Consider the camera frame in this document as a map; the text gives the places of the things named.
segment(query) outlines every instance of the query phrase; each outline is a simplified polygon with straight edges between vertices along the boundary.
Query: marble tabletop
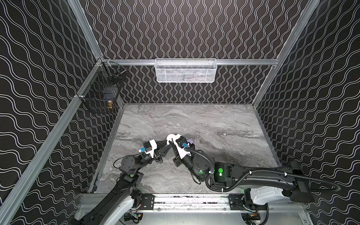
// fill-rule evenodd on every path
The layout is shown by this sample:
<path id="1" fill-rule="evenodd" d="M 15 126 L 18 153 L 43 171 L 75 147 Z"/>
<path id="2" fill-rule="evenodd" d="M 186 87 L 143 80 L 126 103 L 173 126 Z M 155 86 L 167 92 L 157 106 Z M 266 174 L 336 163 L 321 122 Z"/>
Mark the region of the marble tabletop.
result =
<path id="1" fill-rule="evenodd" d="M 143 143 L 165 140 L 168 134 L 193 139 L 217 162 L 244 166 L 275 167 L 276 161 L 265 140 L 251 105 L 125 105 L 121 123 L 111 147 L 97 193 L 108 193 L 120 171 L 113 162 L 137 154 Z M 205 184 L 196 184 L 184 165 L 176 167 L 169 151 L 163 163 L 142 168 L 140 189 L 148 193 L 213 193 Z M 241 192 L 239 186 L 232 192 Z"/>

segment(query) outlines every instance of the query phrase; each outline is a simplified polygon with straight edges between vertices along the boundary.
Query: enclosure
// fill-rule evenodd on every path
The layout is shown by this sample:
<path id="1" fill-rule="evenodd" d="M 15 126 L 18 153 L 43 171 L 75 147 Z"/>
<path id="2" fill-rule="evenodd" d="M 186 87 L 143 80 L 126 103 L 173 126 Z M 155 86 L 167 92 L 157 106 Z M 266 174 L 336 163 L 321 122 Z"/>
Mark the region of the enclosure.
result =
<path id="1" fill-rule="evenodd" d="M 295 161 L 341 186 L 270 202 L 267 225 L 360 224 L 360 1 L 0 3 L 0 224 L 71 224 L 116 185 L 116 159 L 168 134 L 219 162 Z M 224 210 L 141 224 L 245 224 L 173 157 L 144 167 L 139 189 Z"/>

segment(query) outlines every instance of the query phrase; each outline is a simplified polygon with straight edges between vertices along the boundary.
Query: brass object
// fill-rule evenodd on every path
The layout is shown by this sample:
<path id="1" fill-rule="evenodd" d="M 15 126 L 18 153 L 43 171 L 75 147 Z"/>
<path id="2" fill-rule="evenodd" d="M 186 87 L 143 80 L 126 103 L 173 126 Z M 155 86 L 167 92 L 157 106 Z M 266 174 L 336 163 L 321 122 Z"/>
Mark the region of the brass object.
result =
<path id="1" fill-rule="evenodd" d="M 109 109 L 112 109 L 113 103 L 114 102 L 112 100 L 108 101 L 108 108 Z"/>

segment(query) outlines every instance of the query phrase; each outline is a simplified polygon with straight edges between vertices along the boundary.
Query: wavy line pattern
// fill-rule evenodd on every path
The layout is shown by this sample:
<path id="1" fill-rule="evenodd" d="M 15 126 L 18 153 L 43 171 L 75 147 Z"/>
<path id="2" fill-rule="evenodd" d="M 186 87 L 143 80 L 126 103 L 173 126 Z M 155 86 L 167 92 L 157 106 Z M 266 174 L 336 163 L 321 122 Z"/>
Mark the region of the wavy line pattern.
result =
<path id="1" fill-rule="evenodd" d="M 158 83 L 153 66 L 130 66 L 120 95 L 126 103 L 252 103 L 270 68 L 218 66 L 213 83 Z"/>
<path id="2" fill-rule="evenodd" d="M 342 185 L 307 206 L 316 225 L 360 224 L 359 15 L 359 0 L 321 1 L 258 107 L 283 164 Z"/>
<path id="3" fill-rule="evenodd" d="M 65 0 L 0 0 L 0 205 L 95 59 Z"/>
<path id="4" fill-rule="evenodd" d="M 80 106 L 11 224 L 68 224 L 90 186 L 115 118 Z"/>
<path id="5" fill-rule="evenodd" d="M 108 59 L 274 59 L 307 0 L 81 1 Z"/>

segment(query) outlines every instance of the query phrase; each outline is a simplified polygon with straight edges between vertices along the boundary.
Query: wall-mounted basket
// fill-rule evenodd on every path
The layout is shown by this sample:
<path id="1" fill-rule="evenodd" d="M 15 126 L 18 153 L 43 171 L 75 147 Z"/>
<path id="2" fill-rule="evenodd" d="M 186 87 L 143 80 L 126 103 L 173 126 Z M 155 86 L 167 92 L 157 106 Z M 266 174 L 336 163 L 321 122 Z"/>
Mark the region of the wall-mounted basket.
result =
<path id="1" fill-rule="evenodd" d="M 124 78 L 126 77 L 127 71 L 128 71 L 127 68 L 121 66 L 120 71 L 118 73 L 116 73 L 116 74 L 101 71 L 101 72 L 98 72 L 98 75 L 106 77 L 106 82 L 110 86 L 113 86 L 115 84 L 119 84 L 120 82 L 124 81 Z"/>
<path id="2" fill-rule="evenodd" d="M 157 82 L 212 83 L 216 70 L 216 59 L 155 59 Z"/>
<path id="3" fill-rule="evenodd" d="M 91 113 L 117 113 L 119 82 L 109 84 L 110 74 L 99 71 L 86 89 L 81 101 Z"/>

